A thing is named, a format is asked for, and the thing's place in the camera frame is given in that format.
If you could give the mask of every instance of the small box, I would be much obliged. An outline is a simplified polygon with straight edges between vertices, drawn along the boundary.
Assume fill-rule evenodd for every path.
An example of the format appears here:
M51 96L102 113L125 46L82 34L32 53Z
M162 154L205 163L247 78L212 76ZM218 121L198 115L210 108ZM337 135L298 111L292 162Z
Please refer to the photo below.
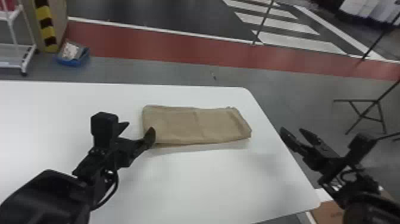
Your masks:
M66 40L55 59L59 64L71 67L79 67L88 60L90 50L79 43Z
M380 195L393 201L393 197L385 190L381 190ZM322 202L320 207L311 210L311 214L318 224L343 224L345 211L335 201L326 201Z

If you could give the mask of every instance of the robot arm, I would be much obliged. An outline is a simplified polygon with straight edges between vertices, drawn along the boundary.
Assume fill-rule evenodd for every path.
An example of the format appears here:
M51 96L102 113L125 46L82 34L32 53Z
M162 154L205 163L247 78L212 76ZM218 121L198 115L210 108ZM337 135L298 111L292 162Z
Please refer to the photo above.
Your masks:
M94 146L72 172L46 170L9 196L0 206L1 224L87 224L89 215L105 204L118 188L118 170L155 142L150 128L139 140L119 135L129 123L100 112L91 118Z
M349 153L340 157L316 134L305 129L300 132L311 146L299 142L283 127L280 137L289 149L303 156L307 166L322 174L318 184L345 210L344 224L400 223L400 206L381 197L379 184L359 165L377 139L358 134L348 146ZM351 173L355 178L347 179Z

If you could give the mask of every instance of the folded cloth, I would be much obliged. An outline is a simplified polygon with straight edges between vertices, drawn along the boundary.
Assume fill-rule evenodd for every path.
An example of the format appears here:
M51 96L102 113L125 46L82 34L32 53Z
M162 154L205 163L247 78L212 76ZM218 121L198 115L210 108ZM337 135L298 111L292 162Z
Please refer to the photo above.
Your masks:
M147 105L143 128L155 129L156 143L197 144L236 141L251 137L251 128L234 107L200 109Z

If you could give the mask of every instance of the yellow and black striped post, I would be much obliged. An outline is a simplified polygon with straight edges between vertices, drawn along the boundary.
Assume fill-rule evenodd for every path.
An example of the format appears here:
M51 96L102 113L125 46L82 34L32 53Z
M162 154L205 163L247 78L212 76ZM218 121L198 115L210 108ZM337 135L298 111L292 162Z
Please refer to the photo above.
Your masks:
M40 25L40 34L46 52L57 52L57 38L48 0L32 0L36 7L36 18Z

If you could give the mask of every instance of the table surface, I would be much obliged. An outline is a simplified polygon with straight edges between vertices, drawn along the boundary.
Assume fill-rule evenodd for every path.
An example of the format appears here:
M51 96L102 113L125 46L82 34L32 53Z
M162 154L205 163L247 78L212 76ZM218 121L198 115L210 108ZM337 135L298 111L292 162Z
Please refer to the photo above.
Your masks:
M90 117L143 135L147 104L236 107L250 139L154 148L121 169L117 193L90 223L257 223L316 208L314 188L244 88L0 81L0 201L44 169L71 173L92 146Z

